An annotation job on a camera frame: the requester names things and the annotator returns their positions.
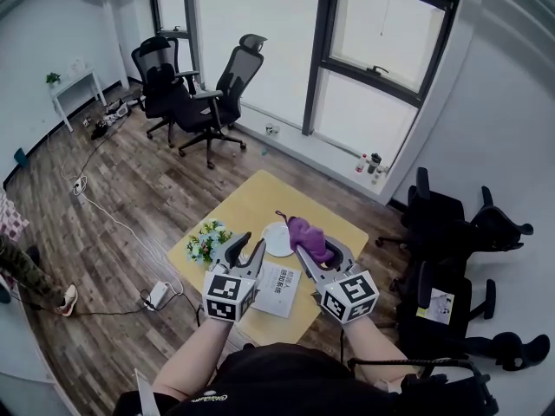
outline person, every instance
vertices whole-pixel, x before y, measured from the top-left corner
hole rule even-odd
[[[40,252],[36,246],[29,247],[25,252],[6,234],[0,233],[0,271],[12,276],[22,286],[42,297],[54,312],[69,317],[78,299],[77,288],[72,283],[64,291],[39,268],[39,263]],[[3,292],[7,295],[8,284],[1,274],[0,278]]]
[[[209,384],[232,322],[208,318],[160,370],[153,383],[161,415],[391,414],[410,366],[361,366],[356,380],[324,352],[276,343],[230,354]],[[343,325],[356,357],[367,361],[406,357],[367,317]],[[124,393],[114,416],[141,414],[139,392]]]

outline white plate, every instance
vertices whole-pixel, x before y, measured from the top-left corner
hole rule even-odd
[[[262,231],[262,237],[266,241],[266,252],[275,257],[287,257],[293,254],[289,246],[289,230],[284,222],[269,224]]]

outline window frame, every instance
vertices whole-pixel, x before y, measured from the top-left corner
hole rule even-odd
[[[445,11],[441,23],[440,32],[434,46],[434,52],[430,57],[428,69],[422,80],[418,92],[403,85],[373,73],[361,69],[354,64],[342,62],[331,56],[333,29],[336,23],[336,8],[338,0],[318,0],[317,21],[314,32],[314,43],[312,48],[312,60],[310,63],[309,85],[304,110],[303,134],[310,135],[314,131],[313,111],[317,97],[317,81],[320,68],[344,75],[376,89],[390,94],[395,98],[408,103],[418,109],[421,108],[428,90],[434,80],[435,73],[440,63],[443,51],[449,38],[451,27],[459,0],[420,0]]]
[[[186,30],[163,30],[160,21],[160,9],[158,0],[150,0],[150,8],[153,16],[154,32],[157,36],[176,37],[186,39],[189,42],[189,52],[191,54],[191,63],[195,71],[200,71],[200,53],[199,53],[199,31],[197,28],[197,16],[194,0],[183,0],[185,6]]]

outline flower bouquet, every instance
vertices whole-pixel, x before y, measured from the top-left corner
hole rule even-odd
[[[207,219],[201,224],[198,236],[189,236],[186,247],[189,259],[198,263],[212,263],[216,249],[227,242],[232,234],[222,222],[215,218]]]

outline black shirt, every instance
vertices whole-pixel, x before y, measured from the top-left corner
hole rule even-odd
[[[230,354],[217,377],[188,400],[155,394],[164,416],[239,414],[342,415],[364,411],[391,414],[396,393],[386,393],[352,377],[321,351],[274,344]],[[124,393],[114,416],[140,413],[138,392]]]

